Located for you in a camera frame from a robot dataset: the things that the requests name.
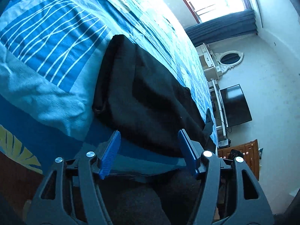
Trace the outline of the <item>black pants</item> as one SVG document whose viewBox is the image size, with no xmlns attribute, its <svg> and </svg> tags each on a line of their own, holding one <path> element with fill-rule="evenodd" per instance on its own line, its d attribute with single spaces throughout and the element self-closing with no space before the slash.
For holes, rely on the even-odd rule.
<svg viewBox="0 0 300 225">
<path fill-rule="evenodd" d="M 92 109 L 105 126 L 160 155 L 182 157 L 180 130 L 203 149 L 216 149 L 211 115 L 201 117 L 190 89 L 123 34 L 113 36 L 105 51 Z"/>
</svg>

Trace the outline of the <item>white tv stand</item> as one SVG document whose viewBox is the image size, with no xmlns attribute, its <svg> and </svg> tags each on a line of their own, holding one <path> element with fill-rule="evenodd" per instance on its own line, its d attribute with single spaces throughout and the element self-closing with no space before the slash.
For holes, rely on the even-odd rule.
<svg viewBox="0 0 300 225">
<path fill-rule="evenodd" d="M 211 93 L 211 100 L 215 107 L 214 118 L 216 120 L 218 149 L 227 148 L 230 146 L 231 141 L 227 137 L 229 127 L 228 127 L 228 121 L 225 113 L 223 99 L 221 96 L 221 90 L 217 80 L 215 79 L 211 79 L 208 82 L 208 87 Z"/>
</svg>

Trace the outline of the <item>brown wooden cabinet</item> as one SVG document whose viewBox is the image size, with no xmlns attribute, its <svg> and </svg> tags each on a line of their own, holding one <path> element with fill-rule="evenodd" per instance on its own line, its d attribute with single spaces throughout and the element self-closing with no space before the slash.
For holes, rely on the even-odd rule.
<svg viewBox="0 0 300 225">
<path fill-rule="evenodd" d="M 252 170 L 257 180 L 259 180 L 260 167 L 257 139 L 245 144 L 218 149 L 218 157 L 228 159 L 230 151 L 232 150 L 237 150 L 243 154 L 244 160 Z"/>
</svg>

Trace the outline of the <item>black flat screen television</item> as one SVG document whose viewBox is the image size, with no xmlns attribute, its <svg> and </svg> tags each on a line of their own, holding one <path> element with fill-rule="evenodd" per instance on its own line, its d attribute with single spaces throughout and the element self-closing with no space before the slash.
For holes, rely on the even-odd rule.
<svg viewBox="0 0 300 225">
<path fill-rule="evenodd" d="M 251 112 L 239 84 L 220 90 L 228 127 L 252 121 Z"/>
</svg>

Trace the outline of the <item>white dressing table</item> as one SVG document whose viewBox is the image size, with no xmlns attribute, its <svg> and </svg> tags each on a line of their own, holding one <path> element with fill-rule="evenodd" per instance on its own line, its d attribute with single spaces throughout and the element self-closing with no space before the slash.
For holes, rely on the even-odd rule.
<svg viewBox="0 0 300 225">
<path fill-rule="evenodd" d="M 221 68 L 213 51 L 209 50 L 209 45 L 202 43 L 196 50 L 207 81 L 219 80 L 222 77 Z"/>
</svg>

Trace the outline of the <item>white oval vanity mirror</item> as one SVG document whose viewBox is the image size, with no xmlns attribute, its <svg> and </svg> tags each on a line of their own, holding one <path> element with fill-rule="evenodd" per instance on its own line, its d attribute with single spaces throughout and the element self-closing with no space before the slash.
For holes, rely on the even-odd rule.
<svg viewBox="0 0 300 225">
<path fill-rule="evenodd" d="M 222 74 L 239 65 L 244 58 L 244 53 L 240 51 L 230 50 L 223 53 L 214 54 L 217 63 L 219 64 Z"/>
</svg>

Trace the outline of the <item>blue patterned bed sheet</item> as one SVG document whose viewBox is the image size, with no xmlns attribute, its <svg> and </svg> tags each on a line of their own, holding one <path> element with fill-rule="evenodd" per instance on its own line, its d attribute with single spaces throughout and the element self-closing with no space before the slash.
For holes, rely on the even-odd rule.
<svg viewBox="0 0 300 225">
<path fill-rule="evenodd" d="M 198 53 L 163 0 L 1 0 L 1 152 L 46 173 L 109 138 L 92 103 L 106 48 L 123 34 L 188 87 L 211 94 Z"/>
</svg>

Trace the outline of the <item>dark blue right curtain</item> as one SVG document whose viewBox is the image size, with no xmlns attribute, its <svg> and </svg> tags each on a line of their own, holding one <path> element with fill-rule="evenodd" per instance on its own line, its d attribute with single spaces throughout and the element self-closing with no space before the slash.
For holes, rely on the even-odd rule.
<svg viewBox="0 0 300 225">
<path fill-rule="evenodd" d="M 255 12 L 247 9 L 203 22 L 185 29 L 195 47 L 233 37 L 257 33 Z"/>
</svg>

